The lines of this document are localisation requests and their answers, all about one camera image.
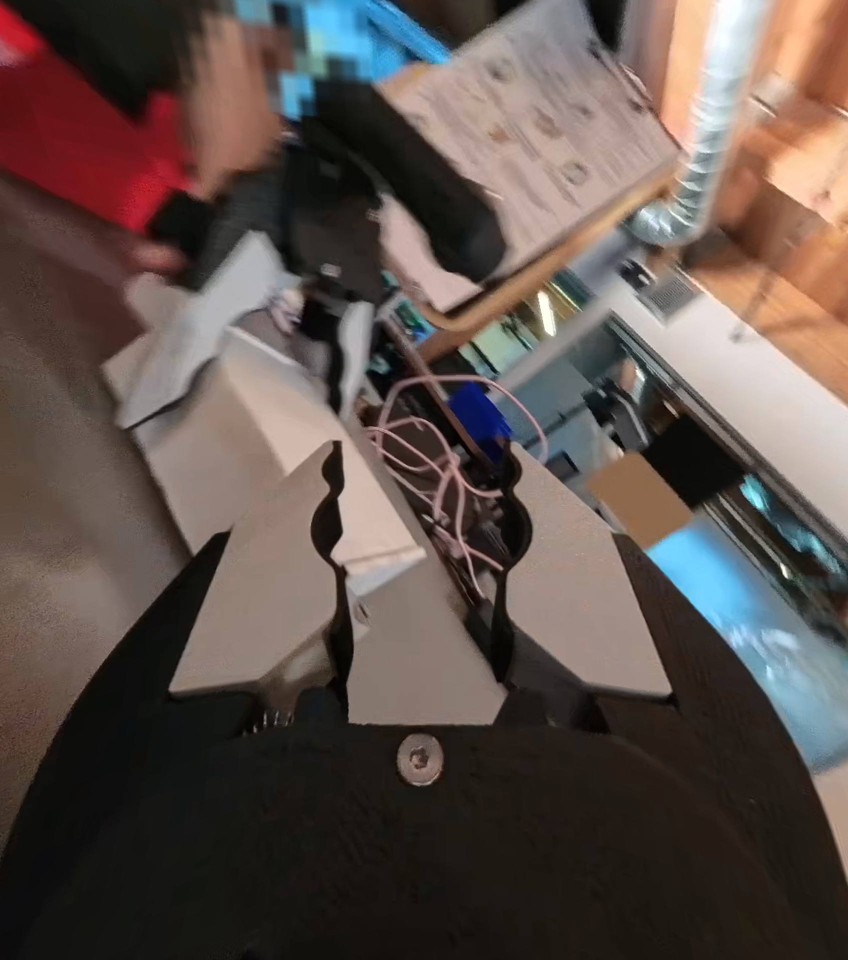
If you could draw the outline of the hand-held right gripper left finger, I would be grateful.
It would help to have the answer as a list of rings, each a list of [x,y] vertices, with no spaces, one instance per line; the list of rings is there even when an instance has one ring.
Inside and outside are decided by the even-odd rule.
[[[169,684],[176,697],[346,694],[354,632],[343,535],[343,446],[324,443],[230,531]]]

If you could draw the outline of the blue plastic bin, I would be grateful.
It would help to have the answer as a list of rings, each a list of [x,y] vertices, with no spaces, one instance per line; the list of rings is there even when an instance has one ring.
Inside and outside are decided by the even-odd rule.
[[[488,392],[476,381],[462,382],[447,405],[488,461],[494,465],[502,462],[513,429]]]

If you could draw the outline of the white cardboard box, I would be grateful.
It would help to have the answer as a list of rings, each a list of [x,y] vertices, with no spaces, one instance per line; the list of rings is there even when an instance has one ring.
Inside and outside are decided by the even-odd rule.
[[[343,446],[343,535],[355,651],[347,690],[358,723],[489,724],[504,693],[459,616],[420,522],[356,426],[298,367],[239,330],[178,407],[133,431],[194,551],[228,533],[312,453]]]

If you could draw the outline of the white ceiling vent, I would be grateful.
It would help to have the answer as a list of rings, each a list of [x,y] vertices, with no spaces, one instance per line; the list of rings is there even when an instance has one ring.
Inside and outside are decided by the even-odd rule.
[[[637,300],[660,324],[666,326],[693,304],[702,292],[702,288],[682,267],[670,266],[641,287]]]

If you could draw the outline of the red plastic bin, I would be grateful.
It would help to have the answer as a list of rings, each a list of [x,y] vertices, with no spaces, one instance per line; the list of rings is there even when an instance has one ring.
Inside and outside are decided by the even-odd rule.
[[[0,170],[143,234],[188,186],[180,108],[150,94],[132,118],[0,2]]]

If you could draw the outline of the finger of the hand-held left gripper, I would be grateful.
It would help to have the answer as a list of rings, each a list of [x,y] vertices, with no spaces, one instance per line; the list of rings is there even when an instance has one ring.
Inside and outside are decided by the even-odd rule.
[[[328,405],[342,421],[355,416],[355,405],[370,361],[377,308],[368,301],[350,303],[333,318],[323,380]]]
[[[225,331],[262,310],[289,282],[282,258],[260,231],[243,235],[201,289],[143,336],[140,359],[118,389],[115,423],[135,429],[175,406],[219,353]]]

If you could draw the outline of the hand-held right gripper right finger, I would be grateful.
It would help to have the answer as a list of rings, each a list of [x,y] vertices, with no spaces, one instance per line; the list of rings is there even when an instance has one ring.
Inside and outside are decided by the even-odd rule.
[[[495,677],[525,640],[586,689],[670,698],[672,687],[611,527],[522,447],[502,463],[502,536],[491,620]]]

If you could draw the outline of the person's left hand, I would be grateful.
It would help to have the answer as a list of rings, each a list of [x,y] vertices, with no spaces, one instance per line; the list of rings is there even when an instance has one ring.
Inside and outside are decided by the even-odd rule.
[[[147,239],[133,241],[128,252],[135,272],[157,276],[175,276],[190,266],[190,261],[176,246]]]

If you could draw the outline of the silver flexible duct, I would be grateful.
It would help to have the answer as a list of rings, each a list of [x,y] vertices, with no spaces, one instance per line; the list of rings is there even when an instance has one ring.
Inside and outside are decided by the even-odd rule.
[[[629,218],[627,228],[639,242],[678,248],[705,233],[748,96],[769,7],[766,1],[715,4],[691,108],[690,149],[670,197],[648,203]]]

